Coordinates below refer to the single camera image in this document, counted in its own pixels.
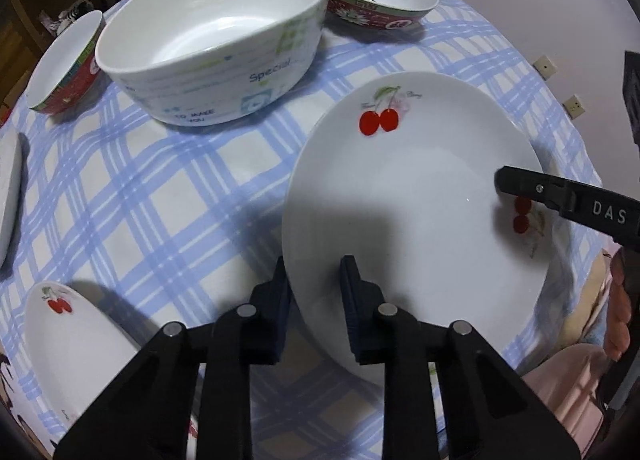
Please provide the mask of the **person's right hand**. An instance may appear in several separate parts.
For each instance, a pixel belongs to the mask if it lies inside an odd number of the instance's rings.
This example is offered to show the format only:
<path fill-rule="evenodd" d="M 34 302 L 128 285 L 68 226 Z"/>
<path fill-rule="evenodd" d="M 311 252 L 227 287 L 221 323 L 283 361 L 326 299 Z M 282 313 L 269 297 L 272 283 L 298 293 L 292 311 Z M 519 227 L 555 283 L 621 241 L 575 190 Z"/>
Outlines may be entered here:
<path fill-rule="evenodd" d="M 608 358 L 617 362 L 630 345 L 629 323 L 632 317 L 632 304 L 624 289 L 625 265 L 623 248 L 616 251 L 611 262 L 611 286 L 606 314 L 604 351 Z"/>

